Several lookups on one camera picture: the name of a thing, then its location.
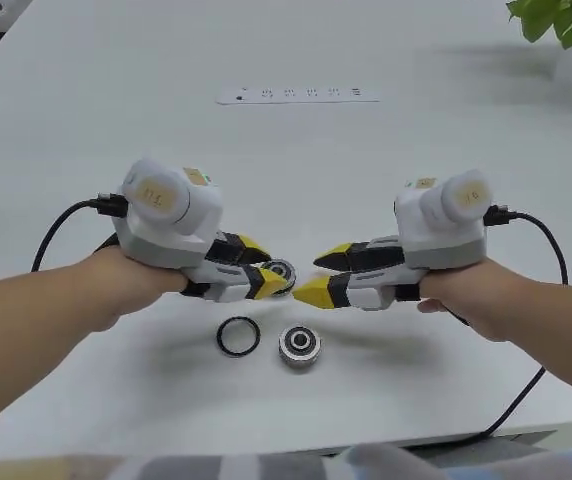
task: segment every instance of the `power strip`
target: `power strip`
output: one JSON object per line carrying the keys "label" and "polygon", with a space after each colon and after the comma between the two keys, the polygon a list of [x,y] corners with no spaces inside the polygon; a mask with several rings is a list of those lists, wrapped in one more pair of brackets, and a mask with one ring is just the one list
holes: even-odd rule
{"label": "power strip", "polygon": [[379,102],[379,96],[363,88],[230,88],[217,98],[220,105],[282,103]]}

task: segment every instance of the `rubber o-ring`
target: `rubber o-ring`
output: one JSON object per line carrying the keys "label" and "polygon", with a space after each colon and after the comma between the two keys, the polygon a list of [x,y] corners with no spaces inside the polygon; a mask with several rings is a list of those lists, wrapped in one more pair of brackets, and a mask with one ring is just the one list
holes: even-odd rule
{"label": "rubber o-ring", "polygon": [[[222,336],[224,334],[224,329],[232,322],[246,322],[248,325],[252,327],[253,331],[255,332],[255,342],[253,342],[253,344],[246,350],[242,350],[241,352],[233,352],[232,350],[229,350],[228,347],[224,345],[224,341],[222,339]],[[255,320],[251,318],[230,317],[228,320],[226,320],[219,326],[219,328],[217,329],[217,335],[215,336],[215,339],[217,340],[217,346],[222,352],[231,357],[239,358],[239,357],[245,357],[246,355],[252,353],[253,350],[257,348],[257,345],[259,345],[259,340],[261,339],[261,332],[259,330],[259,325],[257,325],[257,322],[255,322]]]}

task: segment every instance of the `ball bearing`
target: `ball bearing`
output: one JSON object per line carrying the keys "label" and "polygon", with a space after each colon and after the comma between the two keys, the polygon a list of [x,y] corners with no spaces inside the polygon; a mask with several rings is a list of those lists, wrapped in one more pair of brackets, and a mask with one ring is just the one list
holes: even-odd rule
{"label": "ball bearing", "polygon": [[319,357],[321,349],[321,337],[303,325],[289,327],[279,336],[279,355],[291,368],[310,367]]}
{"label": "ball bearing", "polygon": [[270,270],[273,273],[276,273],[288,283],[284,288],[281,290],[276,291],[271,296],[272,297],[282,297],[289,293],[293,287],[295,286],[295,281],[297,280],[297,276],[295,275],[295,267],[290,262],[286,260],[282,260],[281,258],[275,258],[273,260],[269,260],[262,265],[262,268],[266,270]]}

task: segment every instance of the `table surface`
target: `table surface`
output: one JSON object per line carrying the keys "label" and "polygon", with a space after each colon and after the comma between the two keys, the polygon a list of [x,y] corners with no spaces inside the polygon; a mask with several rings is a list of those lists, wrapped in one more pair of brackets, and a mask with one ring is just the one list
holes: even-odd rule
{"label": "table surface", "polygon": [[[224,230],[301,278],[327,248],[395,233],[405,180],[476,167],[498,202],[549,224],[572,282],[572,98],[551,83],[557,54],[550,39],[526,44],[502,1],[36,0],[0,44],[0,277],[29,268],[61,211],[151,155],[204,167],[225,195]],[[382,101],[215,103],[230,87],[290,85],[356,85]],[[45,266],[82,258],[110,231],[76,215]],[[558,280],[529,225],[493,229],[489,249]],[[215,347],[232,315],[262,328],[243,359]],[[324,338],[300,375],[277,355],[296,322]],[[0,457],[421,443],[484,429],[537,368],[413,305],[328,312],[169,295],[93,335],[8,408]],[[503,431],[568,422],[572,388],[546,376]]]}

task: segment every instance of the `wrist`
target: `wrist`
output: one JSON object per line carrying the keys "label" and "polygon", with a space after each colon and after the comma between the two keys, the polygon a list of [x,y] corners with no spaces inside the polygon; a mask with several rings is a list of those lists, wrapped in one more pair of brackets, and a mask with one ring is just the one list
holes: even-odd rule
{"label": "wrist", "polygon": [[64,267],[69,270],[75,289],[75,297],[81,305],[82,315],[79,324],[88,335],[103,330],[114,317],[115,302],[107,295],[104,282],[93,267],[92,262],[80,263]]}

